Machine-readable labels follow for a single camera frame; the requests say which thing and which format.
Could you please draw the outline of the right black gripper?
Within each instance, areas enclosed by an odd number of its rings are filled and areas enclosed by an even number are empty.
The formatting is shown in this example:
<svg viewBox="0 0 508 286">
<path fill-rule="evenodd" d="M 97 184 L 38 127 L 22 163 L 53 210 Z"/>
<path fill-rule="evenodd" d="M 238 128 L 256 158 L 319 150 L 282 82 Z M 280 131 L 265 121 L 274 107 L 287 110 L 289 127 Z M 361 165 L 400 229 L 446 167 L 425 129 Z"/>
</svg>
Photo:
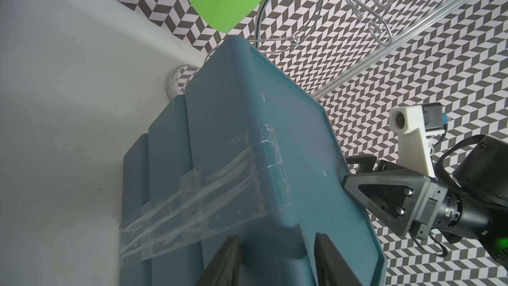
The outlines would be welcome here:
<svg viewBox="0 0 508 286">
<path fill-rule="evenodd" d="M 411 170 L 372 172 L 372 154 L 345 159 L 357 173 L 345 177 L 344 190 L 397 236 L 423 240 L 433 229 L 448 232 L 459 224 L 462 201 L 446 184 Z"/>
</svg>

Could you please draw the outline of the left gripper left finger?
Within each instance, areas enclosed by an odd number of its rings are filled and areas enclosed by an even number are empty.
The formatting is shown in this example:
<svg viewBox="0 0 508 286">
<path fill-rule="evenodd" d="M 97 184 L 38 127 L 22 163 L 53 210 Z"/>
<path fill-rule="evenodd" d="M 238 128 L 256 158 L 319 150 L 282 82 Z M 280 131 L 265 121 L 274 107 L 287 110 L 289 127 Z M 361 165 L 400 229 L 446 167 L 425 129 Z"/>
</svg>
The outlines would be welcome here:
<svg viewBox="0 0 508 286">
<path fill-rule="evenodd" d="M 195 286 L 237 286 L 242 263 L 242 245 L 238 235 L 230 235 L 205 268 Z"/>
</svg>

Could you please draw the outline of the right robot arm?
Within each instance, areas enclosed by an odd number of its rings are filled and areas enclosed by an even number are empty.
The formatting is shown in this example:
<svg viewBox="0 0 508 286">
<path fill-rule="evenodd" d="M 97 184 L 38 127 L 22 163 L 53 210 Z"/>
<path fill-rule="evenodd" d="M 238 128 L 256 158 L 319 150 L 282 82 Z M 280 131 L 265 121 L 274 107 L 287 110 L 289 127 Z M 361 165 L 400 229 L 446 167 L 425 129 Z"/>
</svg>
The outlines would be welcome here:
<svg viewBox="0 0 508 286">
<path fill-rule="evenodd" d="M 434 176 L 382 160 L 345 176 L 343 188 L 399 237 L 419 244 L 437 229 L 451 244 L 478 240 L 507 266 L 507 143 L 466 138 L 431 166 Z"/>
</svg>

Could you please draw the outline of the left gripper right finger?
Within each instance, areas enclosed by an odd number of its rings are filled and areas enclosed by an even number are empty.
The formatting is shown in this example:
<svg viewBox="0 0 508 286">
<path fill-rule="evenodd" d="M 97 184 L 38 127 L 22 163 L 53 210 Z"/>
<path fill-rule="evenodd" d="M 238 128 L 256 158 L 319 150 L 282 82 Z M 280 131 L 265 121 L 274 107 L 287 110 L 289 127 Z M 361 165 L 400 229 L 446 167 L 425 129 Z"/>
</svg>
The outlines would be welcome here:
<svg viewBox="0 0 508 286">
<path fill-rule="evenodd" d="M 362 286 L 328 235 L 316 234 L 314 257 L 319 286 Z"/>
</svg>

